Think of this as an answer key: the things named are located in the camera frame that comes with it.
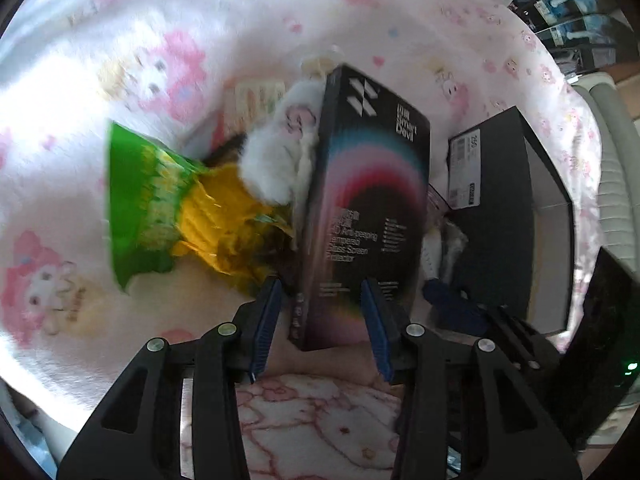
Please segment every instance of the silver screw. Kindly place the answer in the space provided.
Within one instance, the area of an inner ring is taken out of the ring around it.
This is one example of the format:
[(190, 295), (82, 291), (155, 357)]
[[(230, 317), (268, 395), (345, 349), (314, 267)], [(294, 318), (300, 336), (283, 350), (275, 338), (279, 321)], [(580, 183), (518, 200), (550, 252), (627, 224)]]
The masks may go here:
[(150, 352), (157, 352), (164, 348), (164, 340), (159, 337), (155, 337), (150, 339), (149, 342), (146, 343), (146, 349)]
[(481, 339), (478, 341), (478, 348), (483, 352), (493, 352), (495, 350), (495, 343), (490, 339)]
[(406, 332), (412, 337), (420, 337), (424, 335), (424, 327), (417, 323), (411, 323), (411, 325), (407, 325)]
[(233, 335), (238, 328), (233, 323), (223, 323), (218, 327), (218, 333), (220, 335)]

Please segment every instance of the logo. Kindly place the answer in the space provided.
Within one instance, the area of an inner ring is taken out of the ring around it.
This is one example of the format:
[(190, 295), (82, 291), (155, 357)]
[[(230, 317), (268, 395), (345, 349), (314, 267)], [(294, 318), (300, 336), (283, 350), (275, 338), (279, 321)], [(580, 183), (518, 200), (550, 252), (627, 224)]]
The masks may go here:
[(371, 103), (367, 101), (365, 94), (369, 99), (376, 99), (378, 97), (378, 93), (369, 84), (369, 81), (363, 79), (363, 83), (360, 82), (359, 79), (354, 77), (349, 79), (349, 84), (355, 89), (356, 92), (360, 94), (360, 97), (351, 95), (347, 97), (347, 102), (353, 107), (354, 110), (357, 111), (360, 117), (362, 117), (363, 110), (369, 117), (375, 117), (377, 113), (373, 109), (373, 106), (371, 106)]

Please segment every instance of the green snack bag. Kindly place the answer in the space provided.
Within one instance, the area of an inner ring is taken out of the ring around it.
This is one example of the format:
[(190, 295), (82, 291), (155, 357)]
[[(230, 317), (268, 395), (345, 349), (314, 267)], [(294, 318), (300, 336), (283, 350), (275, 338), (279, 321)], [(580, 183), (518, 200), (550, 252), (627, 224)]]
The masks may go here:
[(180, 202), (207, 169), (156, 146), (119, 124), (111, 125), (109, 220), (111, 255), (124, 290), (133, 275), (168, 272), (180, 239)]

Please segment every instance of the black cardboard box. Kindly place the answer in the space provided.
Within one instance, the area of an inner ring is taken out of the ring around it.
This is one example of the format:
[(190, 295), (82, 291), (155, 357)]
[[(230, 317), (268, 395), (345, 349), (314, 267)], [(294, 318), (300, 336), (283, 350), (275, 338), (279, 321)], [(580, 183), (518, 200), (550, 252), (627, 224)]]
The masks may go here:
[(424, 231), (430, 128), (356, 69), (327, 79), (290, 338), (305, 350), (368, 340), (360, 285), (410, 308)]
[(469, 242), (452, 287), (506, 305), (543, 334), (566, 329), (574, 281), (574, 208), (517, 108), (449, 141), (449, 218)]

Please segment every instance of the barcode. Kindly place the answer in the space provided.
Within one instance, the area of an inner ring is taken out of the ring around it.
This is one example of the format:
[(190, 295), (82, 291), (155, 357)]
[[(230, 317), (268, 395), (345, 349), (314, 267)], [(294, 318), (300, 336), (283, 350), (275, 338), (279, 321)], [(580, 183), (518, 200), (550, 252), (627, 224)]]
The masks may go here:
[(458, 190), (451, 189), (449, 191), (449, 207), (457, 208), (458, 207)]
[(456, 141), (456, 160), (465, 159), (465, 137)]

